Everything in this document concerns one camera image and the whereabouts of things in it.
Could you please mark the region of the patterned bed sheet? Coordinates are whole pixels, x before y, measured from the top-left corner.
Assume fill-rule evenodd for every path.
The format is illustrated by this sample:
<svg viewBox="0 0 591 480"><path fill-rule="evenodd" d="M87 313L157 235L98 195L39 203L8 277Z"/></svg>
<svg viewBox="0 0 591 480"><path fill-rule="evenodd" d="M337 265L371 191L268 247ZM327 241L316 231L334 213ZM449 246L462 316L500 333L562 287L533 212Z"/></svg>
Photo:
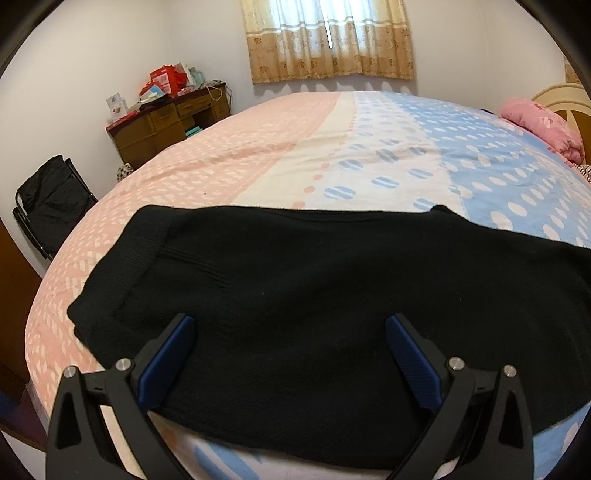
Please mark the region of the patterned bed sheet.
<svg viewBox="0 0 591 480"><path fill-rule="evenodd" d="M147 204L407 212L444 204L481 225L590 243L587 180L538 137L493 114L390 92L283 96L156 155L64 242L26 325L42 418L65 367L98 369L66 310Z"/></svg>

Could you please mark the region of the black pants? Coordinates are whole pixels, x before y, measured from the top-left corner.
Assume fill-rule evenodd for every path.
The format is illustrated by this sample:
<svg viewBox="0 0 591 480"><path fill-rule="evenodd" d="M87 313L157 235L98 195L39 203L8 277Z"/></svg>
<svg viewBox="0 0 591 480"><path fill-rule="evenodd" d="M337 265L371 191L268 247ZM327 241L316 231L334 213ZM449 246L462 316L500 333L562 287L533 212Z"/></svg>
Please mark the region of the black pants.
<svg viewBox="0 0 591 480"><path fill-rule="evenodd" d="M104 367L192 322L151 410L216 440L394 470L431 425L387 344L512 365L541 432L590 399L590 252L423 213L146 206L69 306Z"/></svg>

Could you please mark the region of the red gift box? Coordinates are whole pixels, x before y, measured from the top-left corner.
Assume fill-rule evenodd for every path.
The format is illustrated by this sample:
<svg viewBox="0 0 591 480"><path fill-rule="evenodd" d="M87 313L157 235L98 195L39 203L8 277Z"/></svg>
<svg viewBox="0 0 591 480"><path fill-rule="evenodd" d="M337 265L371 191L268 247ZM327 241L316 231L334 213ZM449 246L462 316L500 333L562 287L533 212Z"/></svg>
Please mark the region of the red gift box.
<svg viewBox="0 0 591 480"><path fill-rule="evenodd" d="M152 86L157 86L164 94L175 96L187 84L187 76L183 70L176 66L164 65L149 74L149 80L139 91L139 95L145 94Z"/></svg>

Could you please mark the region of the striped pillow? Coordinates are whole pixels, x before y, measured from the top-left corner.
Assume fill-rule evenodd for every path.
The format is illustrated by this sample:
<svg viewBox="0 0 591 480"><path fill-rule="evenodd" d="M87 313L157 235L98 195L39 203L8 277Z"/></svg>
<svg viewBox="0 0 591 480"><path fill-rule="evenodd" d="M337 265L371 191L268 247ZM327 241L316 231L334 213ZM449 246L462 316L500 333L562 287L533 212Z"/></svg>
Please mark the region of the striped pillow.
<svg viewBox="0 0 591 480"><path fill-rule="evenodd" d="M581 164L573 167L575 171L589 184L591 184L591 165Z"/></svg>

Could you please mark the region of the teal box under desk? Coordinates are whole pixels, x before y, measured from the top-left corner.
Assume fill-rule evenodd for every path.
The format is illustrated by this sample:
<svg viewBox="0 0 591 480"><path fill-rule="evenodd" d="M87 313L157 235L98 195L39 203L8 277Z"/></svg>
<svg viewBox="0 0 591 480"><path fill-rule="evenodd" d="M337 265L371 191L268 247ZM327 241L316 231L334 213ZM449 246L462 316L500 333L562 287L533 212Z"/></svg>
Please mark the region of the teal box under desk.
<svg viewBox="0 0 591 480"><path fill-rule="evenodd" d="M201 132L202 129L199 126L195 126L187 131L185 131L185 137L190 138L191 136Z"/></svg>

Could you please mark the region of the cream wooden headboard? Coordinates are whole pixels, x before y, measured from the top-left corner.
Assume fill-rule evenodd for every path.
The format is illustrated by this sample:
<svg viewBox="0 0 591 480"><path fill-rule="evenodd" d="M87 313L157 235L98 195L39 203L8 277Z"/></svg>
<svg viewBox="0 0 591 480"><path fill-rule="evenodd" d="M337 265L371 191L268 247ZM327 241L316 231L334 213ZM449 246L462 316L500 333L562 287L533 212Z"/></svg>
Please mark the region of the cream wooden headboard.
<svg viewBox="0 0 591 480"><path fill-rule="evenodd" d="M590 162L591 105L590 98L581 84L562 83L550 86L533 97L533 100L567 121L582 140L585 151L584 164Z"/></svg>

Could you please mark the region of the pink floral pillow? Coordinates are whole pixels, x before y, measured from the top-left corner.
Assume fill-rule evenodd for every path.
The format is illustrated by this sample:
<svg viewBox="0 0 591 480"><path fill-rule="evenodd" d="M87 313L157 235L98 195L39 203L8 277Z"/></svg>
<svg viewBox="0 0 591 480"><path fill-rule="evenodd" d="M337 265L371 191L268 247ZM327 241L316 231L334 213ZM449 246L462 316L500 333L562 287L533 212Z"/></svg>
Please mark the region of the pink floral pillow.
<svg viewBox="0 0 591 480"><path fill-rule="evenodd" d="M581 135L547 107L533 100L512 98L501 106L499 116L534 134L571 163L580 165L586 160Z"/></svg>

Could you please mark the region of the brown wooden desk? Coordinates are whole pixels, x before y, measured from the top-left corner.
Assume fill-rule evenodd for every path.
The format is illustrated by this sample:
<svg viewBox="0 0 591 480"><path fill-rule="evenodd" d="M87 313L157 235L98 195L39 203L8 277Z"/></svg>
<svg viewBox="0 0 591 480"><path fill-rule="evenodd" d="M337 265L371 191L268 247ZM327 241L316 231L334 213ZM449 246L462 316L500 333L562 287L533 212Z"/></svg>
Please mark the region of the brown wooden desk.
<svg viewBox="0 0 591 480"><path fill-rule="evenodd" d="M106 128L123 163L141 167L168 147L230 116L228 85L207 82L183 95L164 96Z"/></svg>

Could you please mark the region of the beige floral curtain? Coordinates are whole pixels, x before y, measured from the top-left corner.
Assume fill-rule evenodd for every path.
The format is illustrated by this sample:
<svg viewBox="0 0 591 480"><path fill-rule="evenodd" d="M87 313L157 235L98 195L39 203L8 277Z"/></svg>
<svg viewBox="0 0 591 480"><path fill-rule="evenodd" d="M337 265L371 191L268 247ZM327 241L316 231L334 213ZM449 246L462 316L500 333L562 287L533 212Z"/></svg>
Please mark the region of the beige floral curtain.
<svg viewBox="0 0 591 480"><path fill-rule="evenodd" d="M362 75L413 81L402 1L242 2L255 84Z"/></svg>

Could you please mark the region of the black folding chair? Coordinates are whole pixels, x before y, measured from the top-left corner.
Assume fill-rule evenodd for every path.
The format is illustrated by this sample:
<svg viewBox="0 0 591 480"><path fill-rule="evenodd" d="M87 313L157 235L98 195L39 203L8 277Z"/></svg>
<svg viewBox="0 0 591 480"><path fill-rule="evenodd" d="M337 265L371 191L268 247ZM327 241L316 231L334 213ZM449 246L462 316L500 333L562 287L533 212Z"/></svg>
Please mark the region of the black folding chair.
<svg viewBox="0 0 591 480"><path fill-rule="evenodd" d="M52 261L96 203L71 159L56 155L17 189L12 213L29 242Z"/></svg>

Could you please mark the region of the white greeting card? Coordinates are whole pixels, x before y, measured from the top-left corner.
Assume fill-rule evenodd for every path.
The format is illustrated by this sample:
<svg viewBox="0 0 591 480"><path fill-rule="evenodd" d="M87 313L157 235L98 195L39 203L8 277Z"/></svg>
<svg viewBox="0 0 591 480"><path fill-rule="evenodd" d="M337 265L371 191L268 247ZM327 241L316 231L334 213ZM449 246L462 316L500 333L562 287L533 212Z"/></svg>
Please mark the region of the white greeting card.
<svg viewBox="0 0 591 480"><path fill-rule="evenodd" d="M110 96L106 103L110 110L112 122L116 122L128 114L126 101L119 93Z"/></svg>

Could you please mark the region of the brown wooden door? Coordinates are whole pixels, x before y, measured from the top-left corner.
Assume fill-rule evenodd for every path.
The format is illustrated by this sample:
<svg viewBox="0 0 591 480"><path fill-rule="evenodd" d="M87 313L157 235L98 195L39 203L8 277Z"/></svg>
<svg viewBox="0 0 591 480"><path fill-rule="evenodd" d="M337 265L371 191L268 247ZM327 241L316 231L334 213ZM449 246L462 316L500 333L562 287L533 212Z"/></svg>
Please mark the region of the brown wooden door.
<svg viewBox="0 0 591 480"><path fill-rule="evenodd" d="M25 360L25 327L40 277L1 228L1 428L43 451L47 435L35 410Z"/></svg>

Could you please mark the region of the floral bag on floor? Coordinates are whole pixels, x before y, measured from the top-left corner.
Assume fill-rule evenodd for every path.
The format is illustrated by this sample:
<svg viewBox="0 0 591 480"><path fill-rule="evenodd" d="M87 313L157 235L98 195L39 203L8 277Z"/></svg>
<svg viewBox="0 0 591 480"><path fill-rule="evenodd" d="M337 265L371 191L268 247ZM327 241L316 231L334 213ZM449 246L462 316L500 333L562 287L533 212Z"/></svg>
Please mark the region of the floral bag on floor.
<svg viewBox="0 0 591 480"><path fill-rule="evenodd" d="M134 168L129 163L124 163L119 166L116 173L116 181L121 182L124 178L128 177L134 172Z"/></svg>

